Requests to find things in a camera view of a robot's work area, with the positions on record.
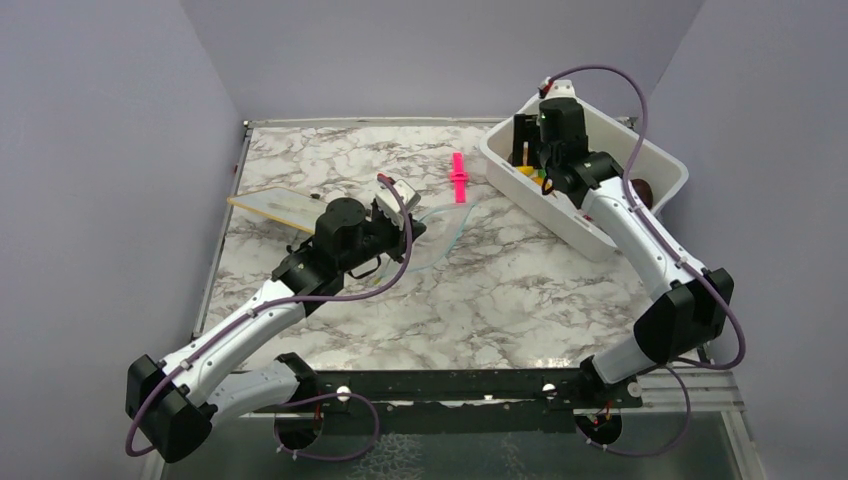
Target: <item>white container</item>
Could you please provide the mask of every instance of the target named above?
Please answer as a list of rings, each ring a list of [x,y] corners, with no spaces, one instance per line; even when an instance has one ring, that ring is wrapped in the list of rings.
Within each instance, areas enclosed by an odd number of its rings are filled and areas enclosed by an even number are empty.
[[[574,96],[573,92],[570,80],[560,80],[554,84],[548,98]],[[583,105],[589,148],[609,153],[623,168],[636,144],[636,133],[579,98],[577,101]],[[538,114],[539,96],[534,95],[517,113]],[[612,255],[615,251],[612,239],[584,219],[568,197],[562,194],[542,196],[539,185],[510,165],[507,158],[512,153],[512,132],[510,117],[495,125],[480,140],[480,151],[488,158],[486,179],[489,183],[588,259],[601,261]],[[679,160],[646,140],[636,158],[631,178],[641,178],[651,186],[654,194],[651,211],[656,215],[680,191],[689,179],[689,171]]]

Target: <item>wooden board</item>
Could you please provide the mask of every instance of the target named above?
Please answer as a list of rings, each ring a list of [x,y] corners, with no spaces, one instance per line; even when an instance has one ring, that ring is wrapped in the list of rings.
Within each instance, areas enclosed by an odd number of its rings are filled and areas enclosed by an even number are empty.
[[[315,233],[315,221],[327,208],[321,200],[284,187],[236,195],[227,203],[310,234]]]

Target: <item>purple wall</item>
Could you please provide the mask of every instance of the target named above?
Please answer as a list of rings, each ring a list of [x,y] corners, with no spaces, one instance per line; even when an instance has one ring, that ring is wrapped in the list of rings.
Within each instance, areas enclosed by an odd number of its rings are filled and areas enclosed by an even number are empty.
[[[840,0],[706,2],[650,103],[692,175],[669,229],[736,279],[736,376],[772,479],[848,478],[846,18]]]
[[[564,68],[605,62],[650,91],[703,0],[182,0],[239,113],[506,116]],[[638,110],[625,84],[578,93]]]
[[[241,122],[176,0],[0,6],[3,478],[134,478],[127,366],[187,340]]]

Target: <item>marble tabletop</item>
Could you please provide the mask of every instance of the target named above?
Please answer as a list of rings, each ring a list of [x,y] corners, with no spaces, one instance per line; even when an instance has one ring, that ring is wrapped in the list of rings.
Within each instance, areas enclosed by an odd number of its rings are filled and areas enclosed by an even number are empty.
[[[415,212],[453,201],[451,155],[465,154],[476,201],[462,236],[433,268],[362,302],[327,303],[243,365],[296,352],[315,369],[575,366],[623,338],[650,301],[630,264],[590,262],[486,182],[485,125],[254,129],[239,193],[284,186],[368,204],[376,173],[406,179]],[[247,300],[307,234],[235,208],[205,329]],[[347,277],[344,293],[373,288]]]

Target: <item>clear plastic bag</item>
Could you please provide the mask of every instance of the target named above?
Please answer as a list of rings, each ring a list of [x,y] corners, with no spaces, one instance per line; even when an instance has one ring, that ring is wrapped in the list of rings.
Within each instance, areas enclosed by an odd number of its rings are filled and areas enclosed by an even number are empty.
[[[476,203],[449,203],[433,207],[421,214],[420,222],[427,226],[415,243],[406,273],[428,269],[444,258],[456,244],[468,215]],[[400,264],[391,260],[383,262],[374,278],[379,284],[391,278],[400,269]]]

